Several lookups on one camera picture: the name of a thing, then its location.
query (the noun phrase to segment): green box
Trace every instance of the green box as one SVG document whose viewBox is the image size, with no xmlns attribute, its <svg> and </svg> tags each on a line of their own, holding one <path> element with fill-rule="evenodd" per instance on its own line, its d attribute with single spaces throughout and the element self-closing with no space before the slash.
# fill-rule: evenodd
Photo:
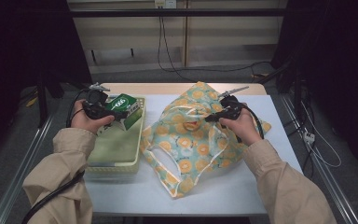
<svg viewBox="0 0 358 224">
<path fill-rule="evenodd" d="M 129 112 L 126 119 L 115 120 L 113 122 L 113 124 L 118 125 L 118 127 L 124 131 L 127 131 L 143 113 L 138 100 L 124 93 L 114 99 L 108 100 L 105 108 L 117 112 Z"/>
</svg>

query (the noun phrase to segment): white wire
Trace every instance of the white wire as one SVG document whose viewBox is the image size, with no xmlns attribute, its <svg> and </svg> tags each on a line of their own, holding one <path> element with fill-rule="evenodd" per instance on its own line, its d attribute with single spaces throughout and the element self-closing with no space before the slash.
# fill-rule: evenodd
<svg viewBox="0 0 358 224">
<path fill-rule="evenodd" d="M 341 158 L 339 157 L 338 153 L 336 152 L 336 150 L 324 139 L 324 137 L 318 132 L 318 130 L 316 129 L 315 125 L 313 124 L 312 122 L 312 119 L 310 118 L 310 114 L 308 113 L 308 110 L 307 108 L 304 106 L 304 103 L 302 103 L 302 106 L 304 107 L 304 110 L 305 112 L 307 113 L 307 116 L 308 116 L 308 119 L 310 120 L 310 124 L 312 125 L 312 127 L 315 129 L 315 132 L 317 134 L 319 134 L 319 136 L 321 136 L 321 138 L 325 141 L 325 143 L 331 147 L 331 149 L 333 150 L 333 152 L 336 154 L 338 160 L 339 160 L 339 163 L 338 165 L 333 165 L 333 164 L 330 164 L 329 162 L 325 161 L 323 158 L 322 158 L 322 155 L 319 155 L 319 153 L 316 153 L 315 150 L 312 148 L 312 146 L 310 145 L 310 143 L 308 143 L 308 146 L 310 147 L 310 150 L 312 150 L 312 152 L 315 154 L 315 156 L 321 160 L 324 164 L 328 165 L 328 166 L 331 166 L 331 167 L 339 167 L 341 165 Z"/>
</svg>

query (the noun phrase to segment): table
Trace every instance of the table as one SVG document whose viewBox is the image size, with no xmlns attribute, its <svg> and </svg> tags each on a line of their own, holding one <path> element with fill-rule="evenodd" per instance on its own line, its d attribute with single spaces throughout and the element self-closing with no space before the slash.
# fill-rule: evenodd
<svg viewBox="0 0 358 224">
<path fill-rule="evenodd" d="M 193 83 L 105 83 L 108 94 L 143 95 L 146 99 L 145 125 L 158 120 L 163 108 Z M 296 155 L 287 139 L 275 106 L 260 84 L 215 84 L 210 86 L 224 92 L 249 86 L 235 95 L 246 102 L 260 119 L 272 125 L 266 138 L 281 158 L 301 172 Z M 265 215 L 267 212 L 257 193 L 255 177 L 244 161 L 228 168 L 203 174 L 199 184 L 181 199 L 173 199 L 160 184 L 157 175 L 141 155 L 139 172 L 125 178 L 105 180 L 85 176 L 86 186 L 97 215 L 145 217 L 235 217 Z"/>
</svg>

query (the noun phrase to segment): hand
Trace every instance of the hand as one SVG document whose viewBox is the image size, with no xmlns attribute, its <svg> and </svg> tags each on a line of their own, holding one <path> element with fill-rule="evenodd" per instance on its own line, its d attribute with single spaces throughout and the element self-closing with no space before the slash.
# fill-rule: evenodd
<svg viewBox="0 0 358 224">
<path fill-rule="evenodd" d="M 76 111 L 79 112 L 76 113 L 75 116 L 72 118 L 72 128 L 84 129 L 92 133 L 97 133 L 99 128 L 115 120 L 115 117 L 112 115 L 106 116 L 101 119 L 90 119 L 89 117 L 87 117 L 86 112 L 84 112 L 83 110 L 83 101 L 85 100 L 78 100 L 75 102 L 75 113 Z"/>
<path fill-rule="evenodd" d="M 220 119 L 219 122 L 232 130 L 247 146 L 262 139 L 255 128 L 253 117 L 247 109 L 243 108 L 240 116 L 236 120 Z"/>
</svg>

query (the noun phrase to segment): beige sleeve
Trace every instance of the beige sleeve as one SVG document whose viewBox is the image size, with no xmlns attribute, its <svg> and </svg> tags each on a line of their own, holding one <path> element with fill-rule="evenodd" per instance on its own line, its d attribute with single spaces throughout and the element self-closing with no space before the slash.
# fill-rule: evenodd
<svg viewBox="0 0 358 224">
<path fill-rule="evenodd" d="M 271 223 L 337 223 L 321 190 L 282 161 L 268 140 L 244 153 Z"/>
<path fill-rule="evenodd" d="M 25 178 L 31 205 L 72 180 L 87 166 L 96 135 L 81 129 L 62 129 L 53 139 L 54 153 L 44 158 Z M 92 203 L 81 180 L 40 209 L 29 223 L 91 223 Z"/>
</svg>

